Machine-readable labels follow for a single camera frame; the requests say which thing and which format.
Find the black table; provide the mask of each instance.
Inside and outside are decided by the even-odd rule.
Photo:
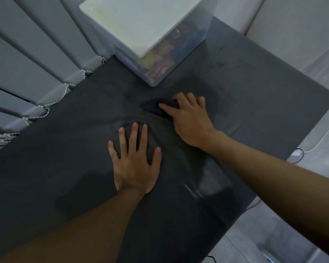
[[[118,128],[129,134],[137,121],[149,125],[149,155],[161,146],[163,161],[118,262],[201,262],[255,194],[139,107],[179,91],[204,95],[217,129],[281,159],[329,108],[327,89],[215,18],[206,41],[156,88],[112,57],[0,151],[0,256],[111,198],[107,142],[117,147]]]

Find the plastic storage box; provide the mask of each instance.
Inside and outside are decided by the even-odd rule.
[[[86,0],[87,20],[120,61],[157,86],[205,38],[218,0]]]

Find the white lid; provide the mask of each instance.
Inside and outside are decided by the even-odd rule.
[[[202,0],[86,0],[80,9],[139,58]]]

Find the red wire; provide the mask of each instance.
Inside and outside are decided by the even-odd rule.
[[[293,164],[299,163],[303,159],[303,157],[305,156],[305,152],[303,151],[303,149],[300,149],[300,148],[297,148],[297,149],[299,149],[299,150],[302,151],[302,157],[301,157],[301,159],[299,161],[294,162]]]

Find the person's left arm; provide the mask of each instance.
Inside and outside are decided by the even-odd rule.
[[[13,250],[2,257],[0,263],[114,263],[133,211],[143,196],[152,190],[160,172],[160,148],[155,150],[152,164],[147,162],[147,126],[142,128],[138,151],[137,133],[138,124],[134,123],[128,150],[124,128],[120,128],[120,159],[113,142],[109,141],[108,149],[118,190],[116,196],[61,228]]]

